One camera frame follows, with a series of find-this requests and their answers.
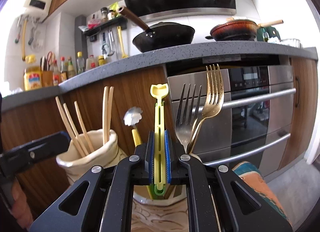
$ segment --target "oven handle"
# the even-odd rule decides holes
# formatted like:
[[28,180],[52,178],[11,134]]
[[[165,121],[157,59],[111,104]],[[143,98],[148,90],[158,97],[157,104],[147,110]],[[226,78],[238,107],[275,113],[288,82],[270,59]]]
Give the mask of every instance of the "oven handle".
[[211,162],[208,162],[208,163],[204,163],[205,165],[208,165],[208,166],[211,166],[211,167],[215,167],[215,166],[219,166],[219,165],[222,165],[222,164],[227,164],[227,163],[231,163],[231,162],[234,162],[234,161],[237,161],[237,160],[241,160],[243,158],[246,158],[248,156],[252,156],[252,155],[255,155],[259,152],[262,152],[276,144],[278,144],[279,142],[282,142],[282,141],[285,141],[287,140],[289,137],[291,136],[290,133],[287,133],[286,135],[280,137],[279,139],[269,143],[269,144],[266,144],[266,145],[263,145],[261,147],[258,147],[254,150],[250,150],[248,152],[245,152],[245,153],[242,153],[242,154],[239,154],[239,155],[235,155],[235,156],[230,156],[228,158],[223,158],[223,159],[219,159],[219,160],[215,160],[215,161],[211,161]]
[[[261,94],[261,95],[251,96],[251,97],[237,99],[233,101],[228,101],[223,103],[222,109],[230,109],[230,108],[240,107],[240,106],[249,105],[253,103],[259,103],[266,100],[278,98],[284,95],[294,94],[295,92],[296,92],[295,88],[289,88],[281,91],[276,91],[273,93]],[[199,113],[201,113],[202,109],[203,109],[203,106],[200,106]]]

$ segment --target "gray speckled countertop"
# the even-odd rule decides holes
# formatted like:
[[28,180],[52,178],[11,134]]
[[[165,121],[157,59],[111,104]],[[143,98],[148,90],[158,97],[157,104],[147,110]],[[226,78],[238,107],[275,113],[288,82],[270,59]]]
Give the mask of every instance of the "gray speckled countertop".
[[38,90],[28,91],[9,95],[3,98],[2,112],[21,106],[33,101],[43,100],[67,93],[71,90],[98,80],[112,77],[136,69],[161,65],[168,62],[194,59],[212,58],[214,62],[226,61],[221,55],[233,54],[273,54],[303,57],[306,59],[318,60],[316,48],[299,49],[279,44],[270,44],[258,41],[220,41],[196,43],[182,46],[175,46],[155,51],[150,51],[118,60],[106,65],[94,68],[81,75],[75,76],[59,86],[46,87]]

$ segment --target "silver screw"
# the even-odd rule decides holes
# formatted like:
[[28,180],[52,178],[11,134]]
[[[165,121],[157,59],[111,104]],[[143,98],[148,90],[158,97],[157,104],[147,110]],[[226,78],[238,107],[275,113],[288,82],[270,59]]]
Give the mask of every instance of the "silver screw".
[[190,155],[181,155],[181,156],[180,156],[180,159],[183,160],[184,162],[187,162],[187,161],[189,161],[191,158],[190,158]]
[[225,165],[220,165],[220,166],[218,167],[218,169],[219,169],[219,171],[221,171],[221,172],[227,172],[227,171],[228,171],[228,167],[225,166]]
[[101,168],[101,166],[93,166],[92,167],[92,169],[91,169],[91,171],[93,172],[93,173],[98,173],[98,172],[100,172],[102,170],[102,168]]
[[136,162],[138,160],[139,160],[139,156],[138,155],[131,155],[129,157],[129,161],[131,161],[131,162]]

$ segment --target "frying pan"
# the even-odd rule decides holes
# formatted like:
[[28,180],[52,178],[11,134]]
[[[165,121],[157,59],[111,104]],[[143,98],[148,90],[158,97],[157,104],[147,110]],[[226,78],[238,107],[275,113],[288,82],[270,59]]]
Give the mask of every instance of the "frying pan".
[[144,30],[132,40],[132,43],[141,52],[190,44],[193,40],[195,29],[188,25],[175,22],[159,22],[149,27],[124,6],[119,7],[117,12]]
[[206,39],[215,39],[215,41],[227,40],[255,40],[257,29],[271,25],[282,24],[283,20],[256,24],[252,20],[231,20],[225,24],[217,25],[210,31],[210,36]]

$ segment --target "oven control panel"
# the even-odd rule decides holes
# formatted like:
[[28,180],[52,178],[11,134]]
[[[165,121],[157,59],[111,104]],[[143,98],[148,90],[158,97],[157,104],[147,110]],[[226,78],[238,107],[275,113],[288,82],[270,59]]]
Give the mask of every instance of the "oven control panel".
[[241,90],[269,85],[267,66],[228,69],[230,90]]

